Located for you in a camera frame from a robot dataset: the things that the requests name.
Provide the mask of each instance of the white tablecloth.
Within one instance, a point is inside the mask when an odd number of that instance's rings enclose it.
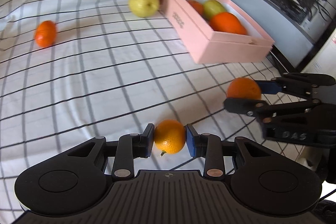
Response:
[[[251,117],[223,109],[236,77],[279,76],[262,63],[196,65],[162,13],[140,19],[128,0],[0,0],[0,223],[22,213],[13,186],[26,168],[95,136],[108,141],[148,123],[177,119],[222,139],[246,136],[295,160],[300,146],[264,141]],[[54,46],[33,41],[53,20]],[[297,101],[288,95],[270,103]],[[136,159],[139,169],[200,169],[187,147],[176,155]],[[232,172],[231,159],[225,159]],[[110,161],[107,172],[111,170]]]

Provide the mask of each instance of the tangerine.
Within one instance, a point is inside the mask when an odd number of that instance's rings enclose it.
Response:
[[[162,154],[176,154],[185,144],[184,126],[176,120],[164,120],[160,122],[154,131],[154,142]]]
[[[213,16],[209,25],[214,31],[247,35],[247,30],[239,19],[228,12]]]
[[[256,81],[250,78],[237,78],[227,89],[228,98],[261,100],[261,90]]]
[[[188,3],[196,10],[197,13],[203,15],[204,8],[202,4],[200,4],[196,0],[188,0]]]
[[[34,39],[40,47],[50,47],[55,42],[56,34],[56,24],[47,20],[37,27]]]

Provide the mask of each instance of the open box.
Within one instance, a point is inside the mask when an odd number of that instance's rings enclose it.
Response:
[[[214,31],[187,0],[163,0],[162,7],[197,64],[262,61],[274,40],[231,0],[217,1],[240,20],[248,35]]]

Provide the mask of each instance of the metal rivet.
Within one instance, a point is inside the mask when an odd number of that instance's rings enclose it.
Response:
[[[265,119],[263,119],[263,123],[269,123],[269,122],[271,122],[272,121],[272,119],[271,118],[265,118]]]
[[[119,169],[116,172],[114,172],[114,175],[116,177],[120,177],[120,178],[128,177],[130,174],[131,174],[131,172],[127,169]]]
[[[224,174],[223,171],[219,169],[210,169],[207,171],[207,175],[211,177],[220,177],[223,174]]]

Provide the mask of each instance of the fruit in box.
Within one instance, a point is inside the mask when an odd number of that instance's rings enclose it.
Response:
[[[196,10],[197,13],[203,15],[204,8],[202,4],[200,4],[196,0],[188,0],[188,3]]]
[[[204,8],[204,17],[207,20],[211,20],[211,18],[217,14],[226,12],[224,6],[216,0],[207,0],[206,2],[203,3],[203,8]]]
[[[246,28],[239,19],[230,13],[220,13],[211,18],[210,27],[217,32],[228,32],[247,35]]]

